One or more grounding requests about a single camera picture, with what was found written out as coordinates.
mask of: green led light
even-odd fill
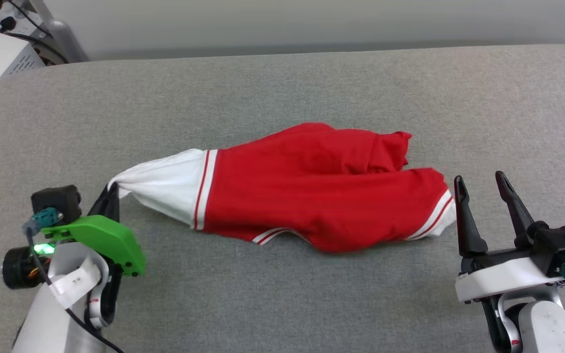
[[[54,248],[56,246],[54,244],[36,244],[34,245],[34,251],[38,255],[49,255],[53,254]]]

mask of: white stripe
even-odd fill
[[[252,239],[252,241],[256,244],[258,244],[259,241],[261,241],[264,237],[268,236],[269,234],[272,234],[273,232],[277,232],[278,230],[285,230],[285,229],[289,229],[289,228],[283,228],[283,227],[279,227],[279,228],[272,228],[270,230],[266,230],[265,232],[256,235],[256,237],[254,237],[254,239]]]
[[[433,226],[433,228],[429,229],[428,232],[418,235],[415,238],[407,239],[408,241],[422,239],[423,237],[435,236],[439,237],[444,229],[447,226],[450,226],[455,220],[457,219],[457,206],[455,204],[455,200],[450,200],[450,203],[444,209],[441,215],[439,215],[439,219],[437,223]]]
[[[198,226],[197,230],[204,229],[204,215],[206,215],[206,204],[208,203],[208,195],[210,194],[210,186],[213,184],[213,172],[215,170],[215,160],[217,159],[217,150],[210,150],[208,154],[208,164],[206,165],[206,175],[202,183],[202,192],[200,193],[200,203],[198,204]]]
[[[274,239],[276,237],[276,235],[281,234],[281,233],[285,233],[285,232],[289,232],[289,231],[290,231],[289,229],[279,230],[278,232],[275,232],[274,234],[265,238],[265,240],[262,241],[259,245],[265,245],[265,244],[267,244],[268,241],[271,241],[272,239]]]
[[[418,229],[417,231],[415,231],[414,234],[411,234],[410,236],[407,237],[407,239],[412,239],[417,237],[418,235],[422,234],[425,230],[427,230],[431,224],[433,224],[433,222],[435,222],[435,219],[437,219],[440,216],[440,213],[442,211],[442,208],[444,208],[444,206],[446,205],[447,201],[452,197],[453,195],[450,194],[450,190],[446,190],[446,192],[444,192],[444,195],[442,195],[442,197],[439,198],[439,201],[437,201],[437,204],[435,204],[435,208],[433,208],[433,212],[431,212],[431,215],[429,216],[429,218],[426,220],[426,222],[424,224],[422,224],[422,226],[420,227],[420,229]]]

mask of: white sleeve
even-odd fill
[[[132,193],[143,205],[193,226],[206,151],[186,150],[136,165],[115,176],[119,198]]]

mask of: green 3d-printed part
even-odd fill
[[[126,276],[145,273],[145,255],[132,230],[103,215],[80,217],[64,226],[42,229],[52,241],[74,239],[121,265]]]

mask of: white wall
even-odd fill
[[[565,0],[44,2],[90,60],[565,43]]]

